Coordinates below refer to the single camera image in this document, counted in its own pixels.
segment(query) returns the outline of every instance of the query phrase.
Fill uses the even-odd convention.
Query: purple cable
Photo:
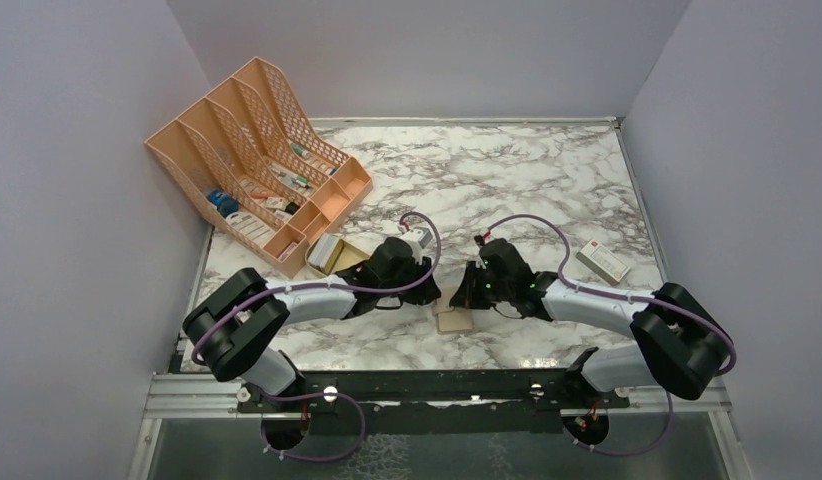
[[[306,461],[306,462],[318,462],[318,463],[335,462],[337,460],[341,460],[343,458],[346,458],[349,455],[352,455],[353,453],[355,453],[355,450],[358,450],[358,448],[361,446],[361,444],[364,443],[364,436],[367,433],[367,421],[366,421],[366,418],[364,417],[364,410],[361,409],[361,405],[359,405],[358,402],[356,402],[354,398],[350,397],[349,395],[347,395],[345,393],[320,392],[320,393],[308,393],[308,394],[305,394],[305,395],[297,395],[295,397],[277,397],[275,395],[270,395],[270,394],[268,394],[267,392],[265,392],[263,390],[261,390],[261,392],[263,393],[264,397],[266,397],[266,398],[268,398],[268,399],[270,399],[274,402],[298,402],[300,400],[310,400],[312,398],[319,398],[319,397],[326,397],[326,396],[342,398],[342,399],[346,400],[347,402],[351,403],[353,407],[355,407],[355,410],[358,411],[358,417],[361,419],[361,430],[358,432],[358,438],[355,439],[355,444],[352,445],[352,447],[350,447],[348,450],[346,450],[344,452],[341,452],[341,453],[338,453],[336,455],[331,455],[329,457],[309,457],[307,455],[300,455],[298,453],[282,453],[282,452],[286,452],[286,450],[276,450],[275,448],[271,447],[269,440],[267,440],[267,437],[264,435],[264,429],[262,428],[261,429],[261,440],[264,441],[264,445],[267,446],[267,449],[269,451],[271,451],[273,453],[276,453],[276,454],[279,454],[282,458],[293,458],[295,460],[303,460],[303,461]]]
[[[568,280],[567,277],[564,276],[564,265],[567,263],[568,260],[570,260],[570,242],[567,241],[567,237],[564,235],[564,232],[562,232],[560,228],[555,226],[555,224],[553,224],[549,220],[547,220],[545,218],[541,218],[537,215],[531,215],[531,214],[528,214],[528,213],[518,213],[516,215],[509,215],[509,216],[507,216],[507,217],[505,217],[501,220],[498,220],[498,221],[494,222],[490,227],[488,227],[488,231],[493,230],[494,228],[498,227],[499,225],[502,225],[505,222],[508,222],[510,220],[514,220],[514,219],[517,219],[517,218],[528,218],[528,219],[531,219],[531,220],[537,220],[537,221],[543,223],[544,225],[548,226],[549,228],[553,229],[555,231],[555,233],[558,235],[558,237],[561,238],[561,241],[564,243],[564,258],[561,260],[561,263],[558,264],[558,272],[557,272],[558,273],[558,279],[561,280],[561,282],[564,283],[564,285],[566,285],[567,287],[576,290],[576,287],[577,287],[576,284],[573,283],[572,281]],[[663,308],[666,308],[666,309],[671,310],[673,312],[676,312],[680,315],[684,315],[684,316],[690,318],[691,320],[693,320],[694,322],[696,322],[698,325],[706,328],[710,332],[713,332],[715,335],[717,335],[720,338],[720,340],[722,340],[726,344],[726,347],[729,349],[729,361],[726,363],[725,367],[723,367],[723,368],[721,368],[720,370],[717,371],[717,375],[724,375],[726,373],[729,373],[735,367],[735,363],[737,361],[738,354],[735,351],[735,344],[732,343],[732,340],[729,338],[729,336],[726,335],[725,333],[723,333],[723,331],[721,331],[719,328],[715,327],[711,322],[709,322],[708,320],[702,318],[701,316],[699,316],[699,315],[697,315],[693,312],[689,312],[689,311],[687,311],[683,308],[677,307],[676,305],[673,305],[673,304],[667,303],[663,300],[659,300],[657,298],[652,298],[652,297],[632,296],[631,298],[629,298],[626,295],[621,295],[621,294],[617,294],[617,293],[610,293],[610,292],[606,292],[606,291],[603,291],[603,290],[597,290],[595,288],[590,288],[590,287],[586,287],[586,286],[583,286],[583,285],[579,285],[578,290],[580,292],[590,293],[592,295],[596,295],[596,296],[599,296],[599,297],[605,297],[605,298],[611,298],[611,299],[614,299],[614,300],[626,300],[626,301],[633,301],[633,302],[651,303],[653,305],[658,305],[659,307],[663,307]],[[670,392],[666,392],[666,393],[667,393],[667,405],[668,405],[668,408],[669,408],[668,412],[669,412],[670,418],[668,418],[667,424],[664,426],[664,431],[661,432],[661,435],[653,443],[649,444],[648,446],[646,446],[646,447],[644,447],[640,450],[636,450],[636,451],[633,451],[633,452],[618,452],[618,451],[614,451],[614,450],[603,450],[601,448],[594,448],[592,451],[594,453],[599,453],[601,455],[609,455],[609,456],[613,456],[613,457],[630,457],[630,456],[635,456],[635,455],[641,455],[641,454],[650,452],[650,451],[658,448],[662,443],[664,443],[664,441],[667,439],[667,435],[670,433],[670,430],[673,428],[673,400],[672,400],[672,397],[670,396]],[[568,436],[570,436],[572,438],[572,435],[570,435],[570,432],[568,432],[566,428],[564,429],[564,433],[566,433]],[[586,445],[582,442],[577,442],[577,445],[579,445],[582,448],[587,448],[589,450],[591,448],[591,446]]]
[[[285,292],[285,291],[288,290],[288,288],[290,289],[290,291],[307,290],[307,289],[313,289],[313,288],[336,288],[338,290],[348,290],[348,291],[351,291],[351,292],[380,293],[380,294],[390,295],[390,294],[394,294],[394,293],[404,292],[406,290],[411,290],[412,288],[422,284],[429,277],[432,276],[432,274],[435,271],[435,268],[438,265],[438,262],[440,261],[440,252],[441,252],[440,233],[438,233],[437,227],[435,227],[435,224],[432,222],[432,220],[429,217],[427,217],[427,216],[425,216],[425,215],[423,215],[422,213],[419,213],[419,212],[408,212],[408,213],[403,214],[401,217],[399,217],[399,223],[401,224],[406,218],[408,218],[410,216],[419,217],[424,222],[428,223],[429,228],[432,229],[432,233],[435,236],[435,258],[434,258],[434,260],[432,260],[432,268],[430,268],[429,271],[426,272],[425,275],[423,275],[419,279],[409,283],[408,285],[405,285],[405,286],[402,286],[402,287],[395,287],[395,288],[368,288],[368,287],[358,287],[358,286],[354,286],[354,285],[344,285],[344,284],[332,284],[330,287],[327,287],[328,284],[326,284],[325,282],[312,282],[312,283],[300,283],[298,285],[290,285],[290,286],[285,286],[285,287],[274,287],[274,288],[264,290],[261,293],[255,294],[255,295],[247,298],[243,303],[241,303],[239,305],[236,305],[234,308],[231,309],[230,312],[225,314],[223,316],[223,318],[219,319],[219,321],[217,321],[217,323],[215,323],[213,327],[208,329],[208,331],[205,332],[205,335],[202,335],[202,337],[199,338],[199,341],[196,342],[196,344],[193,346],[193,353],[190,355],[191,360],[193,360],[193,362],[198,364],[198,365],[204,365],[205,362],[203,362],[202,359],[199,358],[199,355],[202,352],[202,349],[205,348],[205,345],[208,343],[208,340],[211,338],[211,336],[213,334],[217,333],[221,328],[223,328],[223,326],[226,323],[230,322],[231,319],[235,317],[235,315],[237,315],[238,313],[246,310],[247,308],[252,306],[255,302],[258,302],[259,300],[263,300],[264,298],[275,295],[277,293]]]
[[[667,435],[670,434],[670,430],[673,428],[673,399],[670,396],[670,392],[664,392],[667,394],[667,424],[664,425],[664,430],[661,432],[661,435],[658,436],[652,443],[647,445],[646,447],[641,448],[640,450],[633,450],[631,452],[621,452],[618,450],[606,450],[603,448],[597,448],[593,445],[588,445],[584,442],[576,440],[576,437],[570,433],[569,430],[566,428],[564,429],[564,434],[570,437],[571,440],[574,440],[575,444],[584,448],[585,450],[590,450],[592,453],[599,453],[600,455],[607,455],[609,457],[635,457],[637,455],[643,455],[645,453],[651,452],[658,448],[659,445],[664,443],[667,440]]]

